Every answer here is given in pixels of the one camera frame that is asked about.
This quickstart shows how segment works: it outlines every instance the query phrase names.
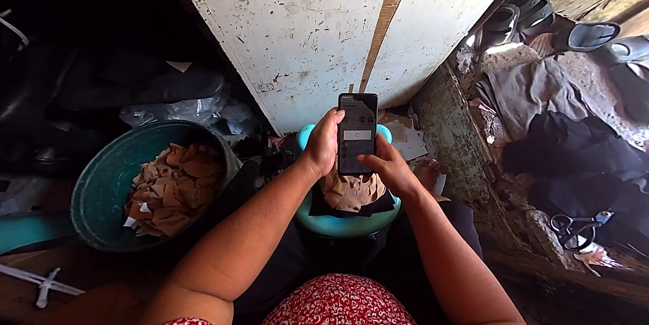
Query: teal plastic stool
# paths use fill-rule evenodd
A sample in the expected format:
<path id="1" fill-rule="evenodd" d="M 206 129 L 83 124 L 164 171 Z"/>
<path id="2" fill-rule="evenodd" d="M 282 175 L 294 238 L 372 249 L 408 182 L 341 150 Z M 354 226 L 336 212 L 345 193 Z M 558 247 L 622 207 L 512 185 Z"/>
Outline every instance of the teal plastic stool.
<path id="1" fill-rule="evenodd" d="M 296 138 L 301 152 L 304 151 L 314 127 L 315 125 L 309 124 L 298 131 Z M 377 133 L 380 133 L 388 142 L 392 143 L 392 134 L 387 127 L 377 125 Z M 327 237 L 351 238 L 367 236 L 388 226 L 399 213 L 401 199 L 395 197 L 392 192 L 390 192 L 390 195 L 392 195 L 395 202 L 392 211 L 374 213 L 370 217 L 337 218 L 333 216 L 309 216 L 312 199 L 312 191 L 309 190 L 295 213 L 295 219 L 307 229 Z"/>

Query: trash pile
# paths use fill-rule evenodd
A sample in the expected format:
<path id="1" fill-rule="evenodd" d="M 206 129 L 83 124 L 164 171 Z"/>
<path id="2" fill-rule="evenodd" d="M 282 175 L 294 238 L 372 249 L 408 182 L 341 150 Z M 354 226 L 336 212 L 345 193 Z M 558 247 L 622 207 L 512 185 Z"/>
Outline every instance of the trash pile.
<path id="1" fill-rule="evenodd" d="M 202 144 L 170 144 L 154 161 L 142 164 L 124 205 L 124 226 L 136 236 L 174 236 L 212 201 L 221 187 L 219 153 Z"/>
<path id="2" fill-rule="evenodd" d="M 408 108 L 408 116 L 400 116 L 392 112 L 379 111 L 378 123 L 387 127 L 392 133 L 392 145 L 399 150 L 410 169 L 414 169 L 420 157 L 428 154 L 424 133 L 417 130 L 418 117 Z"/>

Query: phone screen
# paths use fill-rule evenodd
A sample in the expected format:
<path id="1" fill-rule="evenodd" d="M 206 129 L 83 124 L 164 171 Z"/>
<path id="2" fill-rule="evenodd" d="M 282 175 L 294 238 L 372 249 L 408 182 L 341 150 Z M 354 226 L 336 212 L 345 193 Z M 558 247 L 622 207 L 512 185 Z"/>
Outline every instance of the phone screen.
<path id="1" fill-rule="evenodd" d="M 338 125 L 338 174 L 356 176 L 372 173 L 372 168 L 356 160 L 357 155 L 376 154 L 378 96 L 366 93 L 343 93 L 338 109 L 345 118 Z"/>

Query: forearm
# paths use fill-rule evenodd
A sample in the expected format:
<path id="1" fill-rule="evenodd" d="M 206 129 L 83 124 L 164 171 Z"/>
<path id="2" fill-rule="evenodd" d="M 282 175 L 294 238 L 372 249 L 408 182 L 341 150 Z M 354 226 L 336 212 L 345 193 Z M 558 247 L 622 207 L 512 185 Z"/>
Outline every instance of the forearm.
<path id="1" fill-rule="evenodd" d="M 232 302 L 262 271 L 318 177 L 298 161 L 203 237 L 158 291 L 141 324 L 232 321 Z"/>
<path id="2" fill-rule="evenodd" d="M 520 322 L 523 319 L 491 271 L 421 187 L 403 199 L 426 275 L 455 324 Z"/>
<path id="3" fill-rule="evenodd" d="M 264 268 L 316 181 L 302 161 L 287 168 L 212 229 L 185 256 L 170 281 L 233 301 Z"/>

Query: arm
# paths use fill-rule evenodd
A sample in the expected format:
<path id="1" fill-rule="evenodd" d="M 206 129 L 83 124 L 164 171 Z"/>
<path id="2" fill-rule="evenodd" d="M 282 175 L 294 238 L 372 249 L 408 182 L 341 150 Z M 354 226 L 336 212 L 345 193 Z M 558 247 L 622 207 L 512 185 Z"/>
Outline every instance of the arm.
<path id="1" fill-rule="evenodd" d="M 345 111 L 329 111 L 298 161 L 196 244 L 153 298 L 141 324 L 183 317 L 232 322 L 232 302 L 262 271 L 307 191 L 332 169 L 336 125 L 344 116 Z"/>
<path id="2" fill-rule="evenodd" d="M 455 324 L 524 324 L 491 271 L 459 236 L 399 152 L 377 135 L 377 154 L 359 155 L 400 197 L 417 239 L 426 276 Z"/>

